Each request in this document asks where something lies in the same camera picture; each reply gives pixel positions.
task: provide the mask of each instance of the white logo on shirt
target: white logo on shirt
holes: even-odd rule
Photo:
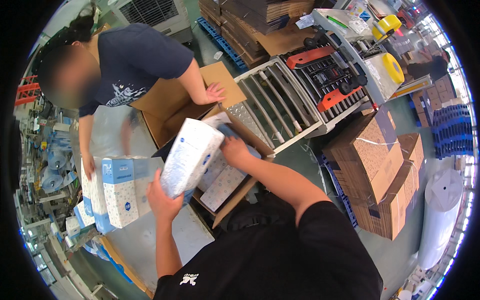
[[[182,285],[184,283],[190,283],[191,285],[195,285],[195,279],[197,279],[198,274],[185,274],[183,275],[183,280],[180,282],[179,285]]]

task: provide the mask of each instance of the machinery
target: machinery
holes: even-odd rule
[[[305,39],[305,47],[235,78],[248,101],[229,111],[276,153],[303,137],[330,132],[356,110],[385,103],[404,81],[398,62],[382,46],[401,26],[396,16],[369,20],[360,34],[351,29],[348,11],[314,9],[312,16],[317,34]]]
[[[109,0],[108,6],[125,25],[144,23],[181,43],[193,40],[183,0]]]

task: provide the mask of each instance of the tissue package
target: tissue package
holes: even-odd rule
[[[89,182],[90,195],[92,196],[92,211],[95,218],[96,229],[102,234],[115,229],[110,223],[108,217],[107,202],[105,201],[105,192],[103,190],[102,161],[97,157],[94,158],[96,170],[92,174],[92,181]]]
[[[244,178],[245,175],[240,171],[227,165],[207,191],[200,197],[200,201],[215,212],[240,185]]]
[[[80,235],[80,224],[75,216],[70,216],[65,219],[65,226],[67,228],[67,234],[71,239],[74,239]]]
[[[110,223],[123,228],[138,219],[132,158],[104,158],[102,178]]]
[[[224,135],[210,125],[185,119],[160,177],[165,194],[174,199],[196,187],[223,139]]]
[[[205,173],[200,178],[197,187],[205,192],[214,182],[214,180],[220,175],[220,173],[228,166],[227,160],[220,149],[218,149],[211,159],[210,165],[208,166]]]
[[[93,211],[92,211],[92,196],[90,194],[90,182],[88,181],[88,178],[87,178],[87,175],[85,173],[85,169],[84,169],[84,159],[82,158],[82,160],[80,161],[80,165],[81,165],[81,175],[82,175],[82,195],[83,195],[83,198],[84,198],[84,201],[85,204],[84,204],[84,207],[85,207],[85,213],[88,215],[88,216],[93,216]]]
[[[92,216],[89,216],[85,212],[85,199],[77,204],[74,208],[73,211],[75,212],[75,216],[78,219],[78,223],[80,224],[80,228],[85,228],[88,225],[91,225],[95,223],[95,218]]]

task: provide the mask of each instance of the orange machine part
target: orange machine part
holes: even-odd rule
[[[317,109],[319,112],[324,112],[329,108],[332,108],[333,105],[340,103],[343,101],[345,98],[348,96],[351,96],[353,93],[357,92],[360,90],[362,87],[359,86],[356,89],[354,89],[350,94],[344,95],[342,94],[339,89],[333,90],[330,93],[326,94],[320,102],[317,104]]]
[[[320,59],[334,53],[332,46],[326,46],[309,51],[305,51],[296,55],[292,55],[287,59],[287,66],[293,70],[301,68],[304,64]]]

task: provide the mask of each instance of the yellow tape roll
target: yellow tape roll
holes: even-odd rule
[[[391,14],[391,15],[388,15],[388,16],[384,17],[383,19],[381,19],[378,22],[378,24],[380,25],[381,28],[383,28],[383,30],[385,32],[388,32],[391,29],[393,29],[393,30],[399,29],[400,26],[402,25],[402,22],[400,22],[400,20],[394,14]],[[372,29],[372,34],[377,41],[380,38],[382,38],[382,34],[375,27],[373,27],[373,29]]]
[[[388,71],[388,75],[392,78],[392,80],[397,83],[401,84],[405,81],[405,77],[403,76],[402,68],[396,61],[395,57],[393,57],[390,53],[385,53],[382,57],[384,62],[384,66]]]

